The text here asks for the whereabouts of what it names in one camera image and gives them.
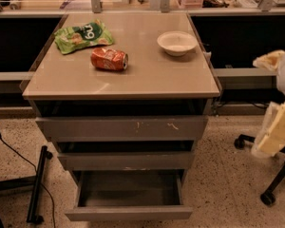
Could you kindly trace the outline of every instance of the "office chair leg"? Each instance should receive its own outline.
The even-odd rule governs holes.
[[[284,178],[285,178],[285,162],[282,169],[278,172],[273,182],[269,185],[266,191],[263,194],[261,194],[260,199],[264,204],[266,204],[267,206],[271,206],[275,203],[276,197],[273,194],[273,192]]]
[[[245,141],[253,143],[255,141],[255,139],[256,139],[255,137],[251,137],[248,135],[241,134],[238,136],[237,139],[235,139],[234,146],[237,149],[243,149],[245,146]]]

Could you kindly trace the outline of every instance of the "bag of chips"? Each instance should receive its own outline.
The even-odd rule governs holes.
[[[113,37],[99,19],[81,27],[60,28],[55,33],[55,43],[63,54],[97,45],[113,44]]]

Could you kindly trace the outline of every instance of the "speckled floor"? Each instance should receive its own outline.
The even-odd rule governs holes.
[[[0,111],[4,140],[37,164],[43,144],[54,155],[47,161],[43,184],[55,200],[56,227],[59,228],[187,228],[187,227],[285,227],[285,180],[275,190],[276,204],[265,206],[259,195],[266,189],[285,160],[278,154],[258,160],[233,147],[240,133],[255,135],[262,116],[210,117],[203,139],[195,151],[192,168],[182,188],[184,204],[193,207],[188,220],[70,222],[64,215],[73,207],[76,185],[58,162],[57,153],[38,129],[33,114]],[[34,169],[0,142],[0,181],[34,174]],[[34,227],[26,224],[30,191],[0,193],[0,217],[7,228]],[[44,222],[36,227],[53,227],[52,205],[43,191],[39,214]]]

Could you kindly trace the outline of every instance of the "wire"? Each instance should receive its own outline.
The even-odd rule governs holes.
[[[21,157],[24,161],[28,162],[30,165],[32,165],[35,169],[35,172],[37,173],[37,167],[35,164],[33,164],[31,161],[29,161],[27,158],[25,158],[23,155],[21,155],[17,150],[12,148],[7,142],[5,142],[2,138],[1,132],[0,132],[0,141],[7,146],[11,151],[13,151],[15,154],[17,154],[19,157]],[[47,190],[47,188],[41,183],[42,187],[47,191],[47,193],[50,196],[51,203],[52,203],[52,220],[53,220],[53,227],[56,227],[56,221],[55,221],[55,202],[53,196],[50,194],[50,192]]]

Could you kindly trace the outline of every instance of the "bottom drawer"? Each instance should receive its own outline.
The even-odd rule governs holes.
[[[189,219],[177,170],[83,172],[72,221]]]

